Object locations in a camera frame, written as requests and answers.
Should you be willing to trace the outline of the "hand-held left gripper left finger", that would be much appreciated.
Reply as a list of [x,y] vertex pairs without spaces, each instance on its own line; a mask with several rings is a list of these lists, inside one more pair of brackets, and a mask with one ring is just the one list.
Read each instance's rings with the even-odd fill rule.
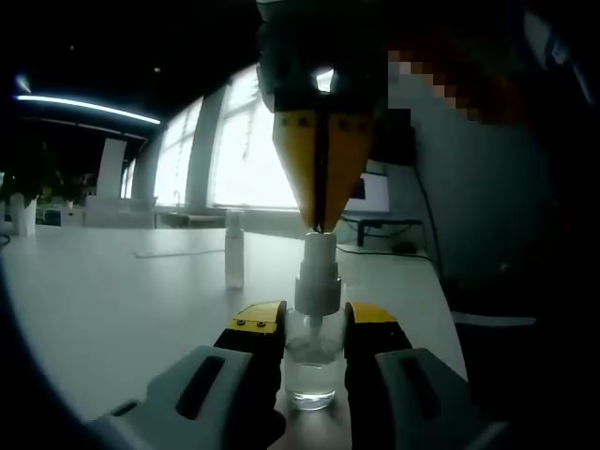
[[266,449],[286,420],[276,409],[285,346],[283,301],[238,312],[212,346],[156,376],[144,399],[89,424],[103,449]]

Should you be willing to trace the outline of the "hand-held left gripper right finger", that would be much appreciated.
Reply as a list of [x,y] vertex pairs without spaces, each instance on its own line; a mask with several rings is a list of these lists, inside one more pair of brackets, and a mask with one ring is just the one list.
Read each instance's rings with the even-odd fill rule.
[[468,383],[429,350],[414,348],[387,310],[349,302],[344,312],[352,448],[508,447],[508,423],[487,419]]

